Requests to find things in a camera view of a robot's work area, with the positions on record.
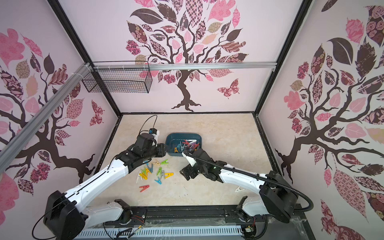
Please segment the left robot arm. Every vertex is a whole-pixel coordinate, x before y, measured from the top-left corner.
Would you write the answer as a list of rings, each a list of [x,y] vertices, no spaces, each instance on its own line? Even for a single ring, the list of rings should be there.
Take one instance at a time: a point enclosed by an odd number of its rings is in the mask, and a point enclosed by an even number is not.
[[[58,240],[73,240],[85,228],[117,222],[126,225],[131,221],[132,208],[123,200],[89,207],[89,204],[113,183],[145,165],[153,158],[166,155],[166,146],[158,142],[159,130],[150,129],[137,136],[136,142],[116,155],[103,170],[61,193],[55,191],[47,200],[44,225]]]

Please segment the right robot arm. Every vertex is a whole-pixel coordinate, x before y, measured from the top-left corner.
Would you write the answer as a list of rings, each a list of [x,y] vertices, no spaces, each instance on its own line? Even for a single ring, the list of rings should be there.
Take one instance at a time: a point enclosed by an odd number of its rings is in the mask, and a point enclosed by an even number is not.
[[[226,162],[214,161],[202,149],[193,153],[184,151],[182,156],[189,163],[180,170],[186,180],[203,175],[213,182],[236,185],[256,194],[254,197],[243,197],[238,204],[236,214],[241,221],[248,222],[255,216],[272,216],[282,223],[290,222],[298,194],[280,175],[273,171],[269,174],[244,171]]]

